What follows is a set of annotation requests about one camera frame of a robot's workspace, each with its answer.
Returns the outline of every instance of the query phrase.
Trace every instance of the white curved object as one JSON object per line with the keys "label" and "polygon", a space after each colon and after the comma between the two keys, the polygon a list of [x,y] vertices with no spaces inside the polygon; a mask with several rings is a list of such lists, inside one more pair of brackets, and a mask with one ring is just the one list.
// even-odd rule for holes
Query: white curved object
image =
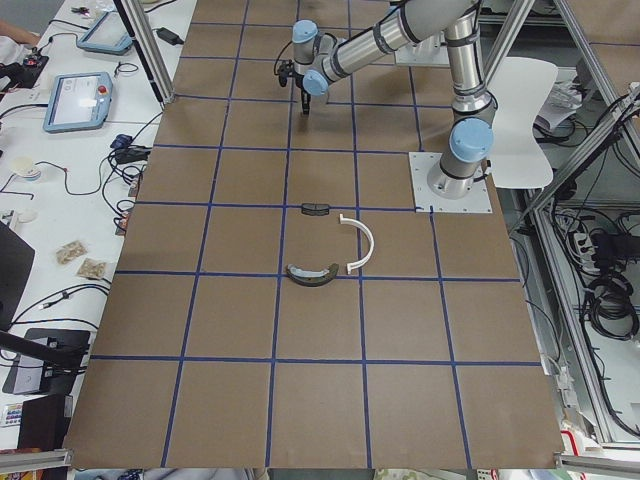
{"label": "white curved object", "polygon": [[352,227],[356,227],[358,230],[361,230],[367,239],[369,240],[369,251],[367,254],[362,257],[360,260],[347,263],[347,275],[351,275],[351,271],[356,268],[361,268],[365,263],[371,259],[371,255],[373,255],[373,249],[375,248],[375,241],[373,240],[373,234],[369,227],[367,227],[364,223],[359,222],[358,220],[354,220],[353,218],[346,218],[342,214],[340,214],[340,224],[341,225],[351,225]]}
{"label": "white curved object", "polygon": [[489,85],[499,104],[489,154],[496,187],[542,188],[553,179],[532,126],[557,75],[555,65],[531,58],[507,57],[498,67]]}

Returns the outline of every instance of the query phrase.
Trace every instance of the light blue cap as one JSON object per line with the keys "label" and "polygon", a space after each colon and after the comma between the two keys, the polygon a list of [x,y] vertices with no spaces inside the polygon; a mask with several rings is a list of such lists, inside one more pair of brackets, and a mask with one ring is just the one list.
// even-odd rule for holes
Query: light blue cap
{"label": "light blue cap", "polygon": [[324,95],[329,90],[329,82],[324,78],[324,75],[313,69],[307,70],[307,73],[304,74],[302,86],[309,95],[314,97]]}
{"label": "light blue cap", "polygon": [[318,26],[311,20],[300,20],[293,25],[293,43],[305,43],[318,35]]}
{"label": "light blue cap", "polygon": [[456,123],[449,137],[451,152],[466,163],[479,162],[493,145],[493,130],[484,120],[467,118]]}

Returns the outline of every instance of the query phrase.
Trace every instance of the white desk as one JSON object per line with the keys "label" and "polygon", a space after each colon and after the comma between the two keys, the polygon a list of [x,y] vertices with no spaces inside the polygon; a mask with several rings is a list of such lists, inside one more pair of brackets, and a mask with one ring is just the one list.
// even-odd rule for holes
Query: white desk
{"label": "white desk", "polygon": [[[150,13],[149,21],[152,28],[164,26],[184,39],[196,2],[197,0],[179,0]],[[83,17],[71,13],[71,6],[81,4],[82,2],[75,0],[65,1],[56,18],[88,25],[90,22]],[[77,30],[54,23],[43,35],[41,44],[46,43],[49,36],[55,33]],[[173,77],[181,46],[171,46],[162,41],[158,42],[158,46],[169,74]],[[131,62],[140,67],[135,75],[120,75],[114,79],[114,97],[109,116],[99,130],[45,133],[42,130],[45,109],[20,111],[2,120],[0,148],[4,150],[4,155],[0,159],[0,184],[4,184],[11,175],[7,166],[10,160],[25,155],[35,162],[48,161],[66,167],[71,191],[91,191],[98,185],[98,165],[111,150],[109,145],[115,136],[119,133],[135,135],[145,123],[161,111],[160,106],[134,49],[122,57],[94,54],[76,48],[73,37],[59,36],[43,53],[48,55],[50,60],[43,72],[42,81],[32,90],[20,89],[6,95],[0,102],[0,111],[14,105],[47,103],[51,80],[59,74],[106,71],[113,77],[118,61]],[[160,117],[143,131],[136,144],[151,146],[159,122]],[[61,171],[48,165],[41,165],[40,168],[42,176],[37,181],[26,182],[16,178],[7,188],[9,191],[33,193],[33,199],[27,196],[0,194],[0,210],[13,209],[20,212],[29,209],[37,212],[34,221],[18,223],[15,228],[16,233],[36,251],[31,276],[18,312],[54,291],[86,282],[77,277],[76,272],[87,257],[106,261],[115,268],[123,242],[122,237],[114,234],[114,214],[104,203],[100,192],[90,196],[69,196],[64,190],[64,176]],[[106,178],[109,171],[110,168],[105,163],[103,178]],[[108,184],[106,194],[111,203],[115,204],[118,200],[127,198],[128,190],[128,186],[116,177]],[[73,240],[80,240],[88,249],[88,254],[67,265],[59,265],[55,258],[56,250]],[[99,324],[105,300],[105,296],[96,290],[83,291],[50,309],[33,309],[22,320],[67,317]],[[23,335],[29,328],[34,327],[93,330],[90,326],[77,322],[56,322],[16,325],[11,329],[11,333]],[[8,369],[0,369],[0,382],[4,383],[7,373]],[[74,402],[82,385],[82,376],[79,376],[78,380],[72,391]],[[32,398],[34,396],[0,393],[0,407]],[[0,449],[15,448],[18,431],[17,427],[0,428]]]}
{"label": "white desk", "polygon": [[[166,27],[184,39],[196,2],[197,0],[179,0],[161,7],[148,14],[149,23],[152,28]],[[87,21],[85,17],[71,13],[71,7],[77,7],[81,3],[76,0],[66,0],[56,19],[79,25],[91,25],[92,21]],[[65,24],[52,23],[42,35],[40,46],[46,44],[51,35],[61,32],[74,32],[80,37],[85,31]],[[182,45],[169,45],[157,37],[156,40],[167,71],[173,78]],[[72,36],[63,35],[55,37],[53,43],[44,48],[43,54],[49,57],[49,63],[35,87],[33,89],[18,89],[14,93],[5,95],[5,99],[1,102],[0,111],[15,105],[48,103],[53,79],[56,75],[104,71],[111,75],[114,90],[108,121],[146,123],[160,112],[160,106],[151,90],[135,48],[131,48],[122,56],[86,52],[75,46],[75,39]],[[139,70],[135,74],[120,74],[114,78],[114,70],[118,66],[118,62],[133,63],[139,67]],[[44,112],[44,109],[28,109],[16,113],[16,115],[20,118],[44,118]],[[158,118],[154,122],[159,123],[160,119]]]}

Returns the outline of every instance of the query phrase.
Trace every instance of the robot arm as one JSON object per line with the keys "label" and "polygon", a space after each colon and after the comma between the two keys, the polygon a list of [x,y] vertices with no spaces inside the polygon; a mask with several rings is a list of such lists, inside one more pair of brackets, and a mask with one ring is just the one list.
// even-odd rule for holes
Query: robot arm
{"label": "robot arm", "polygon": [[293,62],[279,68],[280,84],[293,77],[309,113],[311,96],[325,94],[329,85],[362,67],[418,44],[444,30],[451,67],[454,125],[449,146],[429,173],[429,186],[438,195],[464,196],[492,143],[493,96],[484,84],[479,60],[477,19],[482,0],[396,0],[395,7],[373,27],[340,42],[320,33],[315,23],[301,20],[293,27]]}

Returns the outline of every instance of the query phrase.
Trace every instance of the white mounting plate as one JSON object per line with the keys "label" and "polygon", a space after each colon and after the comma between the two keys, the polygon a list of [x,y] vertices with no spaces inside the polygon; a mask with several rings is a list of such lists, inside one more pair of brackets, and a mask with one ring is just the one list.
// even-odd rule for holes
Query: white mounting plate
{"label": "white mounting plate", "polygon": [[[441,153],[434,152],[410,152],[409,165],[411,167],[411,182],[413,183],[413,199],[417,212],[429,213],[492,213],[491,201],[484,180],[473,184],[467,195],[458,200],[442,198],[431,190],[427,184],[429,170],[440,161]],[[478,168],[476,176],[482,175]]]}
{"label": "white mounting plate", "polygon": [[448,67],[447,47],[442,45],[440,35],[426,39],[416,46],[408,44],[395,52],[396,65],[419,67]]}

